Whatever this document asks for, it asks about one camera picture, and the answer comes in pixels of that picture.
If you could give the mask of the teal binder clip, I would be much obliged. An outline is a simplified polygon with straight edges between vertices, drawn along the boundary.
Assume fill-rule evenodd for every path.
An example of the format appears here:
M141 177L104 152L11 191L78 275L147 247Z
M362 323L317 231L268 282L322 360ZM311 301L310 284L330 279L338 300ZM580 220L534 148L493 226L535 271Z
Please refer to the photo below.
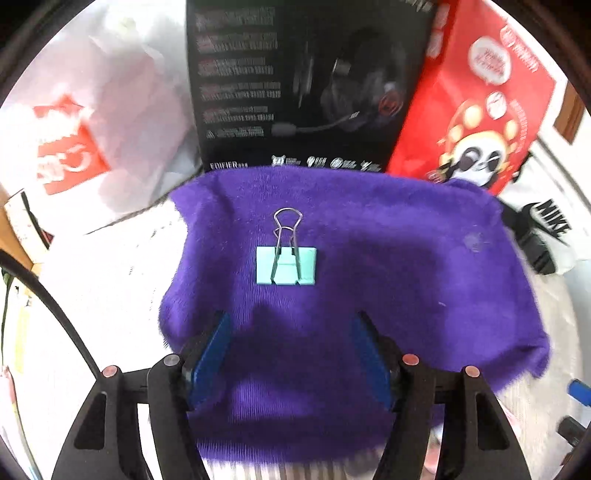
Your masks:
M273 213L276 241L256 247L256 284L276 286L313 286L317 271L317 249L298 244L297 230L304 219L291 207Z

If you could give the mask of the red panda paper bag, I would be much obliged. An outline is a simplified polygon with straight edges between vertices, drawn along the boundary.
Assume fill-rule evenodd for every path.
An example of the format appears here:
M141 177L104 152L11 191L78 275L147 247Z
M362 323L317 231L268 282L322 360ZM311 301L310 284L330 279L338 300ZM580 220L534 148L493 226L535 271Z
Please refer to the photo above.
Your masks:
M499 194L546 116L555 81L489 1L439 4L389 174Z

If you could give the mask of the white Nike bag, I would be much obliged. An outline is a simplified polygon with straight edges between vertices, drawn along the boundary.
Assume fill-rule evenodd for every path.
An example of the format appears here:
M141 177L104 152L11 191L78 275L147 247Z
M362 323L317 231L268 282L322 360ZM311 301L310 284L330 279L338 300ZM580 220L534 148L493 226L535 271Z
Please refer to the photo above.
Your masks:
M546 246L558 274L590 260L590 200L540 139L499 199Z

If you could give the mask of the purple fuzzy cloth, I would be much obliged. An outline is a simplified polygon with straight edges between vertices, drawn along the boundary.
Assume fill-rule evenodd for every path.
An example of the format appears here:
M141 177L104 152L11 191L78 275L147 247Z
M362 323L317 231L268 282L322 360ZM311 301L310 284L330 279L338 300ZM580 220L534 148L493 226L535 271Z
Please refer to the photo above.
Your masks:
M498 200L463 181L262 167L207 173L171 195L187 226L159 312L174 350L229 314L232 338L213 395L190 415L207 459L308 462L383 444L393 417L370 392L353 319L430 366L479 367L494 390L540 376L550 344ZM256 284L256 247L273 213L304 219L313 286ZM464 244L482 232L490 245Z

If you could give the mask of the white red plastic bag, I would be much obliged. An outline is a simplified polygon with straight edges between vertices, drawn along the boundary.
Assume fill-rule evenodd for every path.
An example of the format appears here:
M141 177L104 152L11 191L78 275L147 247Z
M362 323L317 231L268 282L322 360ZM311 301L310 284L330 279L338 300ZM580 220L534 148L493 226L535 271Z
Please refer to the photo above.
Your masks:
M110 6L77 15L1 109L1 183L52 233L145 209L200 161L183 11Z

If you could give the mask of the black headset box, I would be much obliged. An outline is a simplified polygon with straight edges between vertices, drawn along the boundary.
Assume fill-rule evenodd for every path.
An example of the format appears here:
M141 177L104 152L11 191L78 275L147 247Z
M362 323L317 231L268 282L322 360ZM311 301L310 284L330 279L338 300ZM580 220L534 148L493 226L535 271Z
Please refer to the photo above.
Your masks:
M186 46L208 171L384 171L421 74L434 1L190 1Z

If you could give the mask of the clear plastic suction cup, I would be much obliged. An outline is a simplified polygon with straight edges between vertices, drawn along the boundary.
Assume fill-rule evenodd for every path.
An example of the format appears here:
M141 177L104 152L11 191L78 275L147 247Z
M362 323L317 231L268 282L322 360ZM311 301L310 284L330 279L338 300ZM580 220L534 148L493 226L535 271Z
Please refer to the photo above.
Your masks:
M482 253L490 242L482 232L470 232L464 237L464 244L473 253Z

